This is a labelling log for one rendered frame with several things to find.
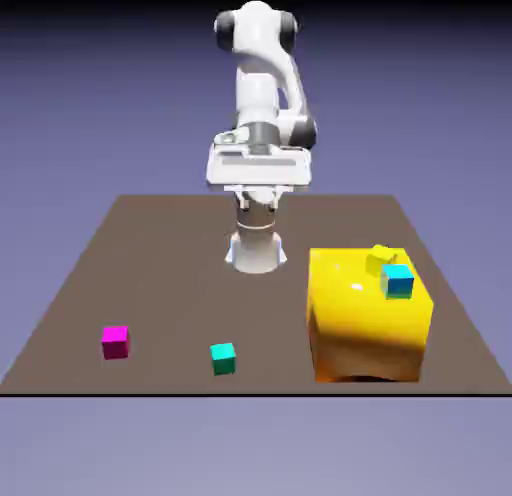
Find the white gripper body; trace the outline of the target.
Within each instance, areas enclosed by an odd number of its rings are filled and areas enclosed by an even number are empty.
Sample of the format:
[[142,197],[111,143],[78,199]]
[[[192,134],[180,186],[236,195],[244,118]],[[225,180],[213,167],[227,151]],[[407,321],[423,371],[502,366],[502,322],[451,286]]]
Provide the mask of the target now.
[[211,187],[305,187],[311,183],[311,152],[270,145],[251,154],[248,144],[212,144],[206,166]]

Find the small teal cube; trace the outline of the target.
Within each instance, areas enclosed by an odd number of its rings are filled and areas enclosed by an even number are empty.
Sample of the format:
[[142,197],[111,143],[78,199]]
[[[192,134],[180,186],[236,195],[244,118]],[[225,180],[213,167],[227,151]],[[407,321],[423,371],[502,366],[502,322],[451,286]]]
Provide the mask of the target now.
[[210,346],[213,373],[215,376],[233,374],[236,371],[236,352],[232,343]]

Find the small magenta cube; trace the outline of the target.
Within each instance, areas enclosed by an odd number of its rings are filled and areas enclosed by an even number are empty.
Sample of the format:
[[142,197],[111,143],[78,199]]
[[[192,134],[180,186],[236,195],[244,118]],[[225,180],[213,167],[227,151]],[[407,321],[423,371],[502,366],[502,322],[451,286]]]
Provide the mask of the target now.
[[103,357],[106,360],[124,359],[130,353],[130,333],[127,326],[105,326],[101,338]]

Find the large yellow box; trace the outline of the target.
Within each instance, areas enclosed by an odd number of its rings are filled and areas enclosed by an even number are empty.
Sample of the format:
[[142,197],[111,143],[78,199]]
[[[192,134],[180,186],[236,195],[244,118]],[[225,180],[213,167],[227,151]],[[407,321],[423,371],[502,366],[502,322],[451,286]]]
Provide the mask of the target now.
[[306,320],[316,381],[420,380],[434,303],[406,250],[391,248],[393,264],[414,274],[410,299],[384,296],[380,275],[366,270],[370,248],[310,250]]

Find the small yellow cube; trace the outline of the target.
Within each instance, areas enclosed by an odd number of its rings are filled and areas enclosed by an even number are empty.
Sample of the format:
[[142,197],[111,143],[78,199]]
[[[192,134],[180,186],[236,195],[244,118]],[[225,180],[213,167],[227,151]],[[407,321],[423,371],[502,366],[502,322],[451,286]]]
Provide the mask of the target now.
[[382,244],[372,246],[366,256],[366,270],[372,276],[379,276],[383,265],[393,264],[396,260],[397,252]]

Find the small blue cube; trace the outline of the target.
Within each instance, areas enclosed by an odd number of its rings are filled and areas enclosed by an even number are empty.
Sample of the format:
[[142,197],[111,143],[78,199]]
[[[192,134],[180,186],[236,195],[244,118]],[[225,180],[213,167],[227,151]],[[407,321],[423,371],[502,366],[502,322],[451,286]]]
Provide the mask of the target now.
[[380,286],[387,299],[410,299],[414,274],[407,264],[384,264],[381,267]]

